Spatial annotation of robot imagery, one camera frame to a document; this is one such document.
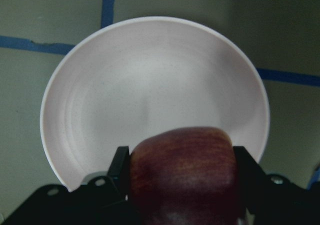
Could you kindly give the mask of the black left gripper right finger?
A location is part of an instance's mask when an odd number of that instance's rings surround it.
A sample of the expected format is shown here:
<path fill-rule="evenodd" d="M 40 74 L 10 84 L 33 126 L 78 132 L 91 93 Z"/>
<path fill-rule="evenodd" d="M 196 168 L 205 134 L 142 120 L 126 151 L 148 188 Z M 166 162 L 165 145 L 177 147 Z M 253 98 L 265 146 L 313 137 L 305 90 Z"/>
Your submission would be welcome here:
<path fill-rule="evenodd" d="M 252 215 L 257 215 L 263 207 L 266 174 L 245 147 L 234 146 L 233 151 L 241 201 Z"/>

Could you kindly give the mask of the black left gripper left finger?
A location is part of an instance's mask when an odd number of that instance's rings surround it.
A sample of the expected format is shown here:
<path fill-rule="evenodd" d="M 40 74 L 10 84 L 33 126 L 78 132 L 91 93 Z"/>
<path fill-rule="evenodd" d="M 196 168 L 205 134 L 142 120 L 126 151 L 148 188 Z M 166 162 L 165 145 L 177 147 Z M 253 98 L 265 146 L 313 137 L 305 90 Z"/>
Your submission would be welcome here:
<path fill-rule="evenodd" d="M 128 146 L 119 146 L 107 171 L 123 199 L 126 199 L 130 187 L 130 151 Z"/>

